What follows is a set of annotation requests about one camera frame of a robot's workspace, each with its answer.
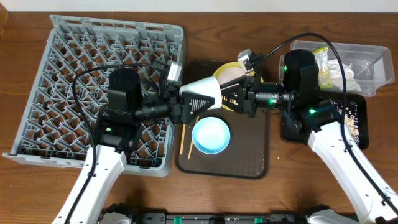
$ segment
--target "green led light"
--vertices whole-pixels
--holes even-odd
[[[274,103],[276,103],[276,102],[277,102],[276,99],[269,99],[269,104],[274,104]]]

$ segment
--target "green connector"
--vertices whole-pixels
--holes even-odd
[[[182,224],[182,217],[174,217],[174,224]]]
[[[254,218],[254,224],[257,224],[257,223],[262,223],[262,218]]]

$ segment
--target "yellow cup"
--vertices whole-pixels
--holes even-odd
[[[230,63],[226,63],[225,65],[222,65],[220,68],[218,68],[218,69],[214,72],[213,76],[216,77],[217,80],[218,80],[218,77],[219,77],[219,75],[221,74],[221,72],[223,72],[223,71],[226,70],[227,68],[240,68],[240,67],[241,67],[241,65],[239,64],[239,62],[230,62]],[[229,108],[229,107],[227,107],[227,106],[225,106],[225,105],[221,105],[221,106],[222,106],[223,108],[227,109],[227,110],[232,111],[231,108]]]

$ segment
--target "wire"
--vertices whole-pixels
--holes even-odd
[[[88,183],[90,182],[91,178],[94,176],[94,171],[95,171],[95,165],[96,165],[96,161],[97,161],[97,152],[96,152],[96,144],[94,142],[93,139],[93,132],[90,128],[90,124],[86,118],[86,115],[83,111],[83,109],[81,108],[80,105],[80,99],[77,96],[76,93],[76,82],[79,79],[79,77],[81,77],[82,75],[89,73],[89,72],[94,72],[97,70],[101,70],[101,69],[107,69],[107,68],[122,68],[122,67],[133,67],[133,66],[152,66],[150,64],[131,64],[131,65],[107,65],[107,66],[100,66],[100,67],[95,67],[95,68],[91,68],[85,71],[80,72],[79,74],[77,74],[74,79],[73,79],[73,83],[72,83],[72,93],[73,93],[73,98],[75,99],[75,103],[76,103],[76,107],[78,109],[78,111],[80,111],[81,117],[83,118],[84,124],[88,130],[88,135],[90,136],[90,141],[91,141],[91,146],[93,148],[93,162],[91,165],[91,169],[90,172],[88,173],[87,179],[85,181],[85,183],[83,184],[83,186],[81,187],[81,190],[79,192],[79,194],[77,195],[75,202],[73,203],[72,207],[69,210],[69,213],[67,215],[67,218],[65,219],[65,224],[69,224],[69,219],[72,216],[73,212],[75,211],[75,208],[77,206],[77,204],[79,203],[79,200],[81,198],[81,196],[83,195],[85,189],[87,188]]]
[[[341,77],[343,78],[343,108],[346,108],[346,101],[347,101],[347,84],[346,84],[346,75],[344,73],[344,67],[343,67],[343,62],[341,62],[340,56],[338,55],[337,50],[333,46],[333,44],[326,39],[324,36],[316,33],[304,33],[304,34],[299,34],[294,37],[291,37],[287,40],[285,40],[283,43],[281,43],[278,47],[276,47],[274,50],[271,50],[268,54],[257,58],[256,60],[253,60],[253,64],[257,64],[258,62],[264,60],[265,58],[269,57],[273,53],[275,53],[277,50],[279,50],[281,47],[284,45],[288,44],[292,40],[301,38],[301,37],[318,37],[319,39],[323,40],[325,43],[329,45],[329,48],[333,51],[334,55],[336,56],[336,59],[338,61],[338,64],[340,66],[340,71],[341,71]],[[344,127],[344,118],[345,118],[345,110],[341,110],[341,120],[340,120],[340,131],[341,131],[341,137],[343,139],[343,142],[346,146],[346,151],[350,154],[350,156],[353,158],[355,164],[358,166],[360,171],[363,173],[365,178],[369,181],[369,183],[373,186],[373,188],[376,190],[376,192],[381,196],[382,198],[382,203],[386,203],[392,211],[395,212],[395,214],[398,215],[398,209],[397,207],[394,206],[394,204],[390,201],[390,198],[380,189],[380,187],[375,183],[375,181],[372,179],[372,177],[366,172],[362,164],[358,161],[356,158],[353,150],[352,150],[352,145],[350,145],[347,141],[346,135],[345,135],[345,127]]]

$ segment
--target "brown tray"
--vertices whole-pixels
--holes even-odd
[[[226,62],[209,60],[192,62],[184,74],[184,84],[212,75],[224,63]],[[264,177],[269,170],[270,114],[257,109],[256,117],[249,118],[246,114],[220,108],[206,111],[199,119],[209,116],[220,118],[229,126],[231,140],[227,148],[214,155],[200,152],[192,143],[192,129],[195,125],[195,121],[192,121],[185,125],[182,147],[175,152],[176,166],[181,171],[192,174],[244,179]]]

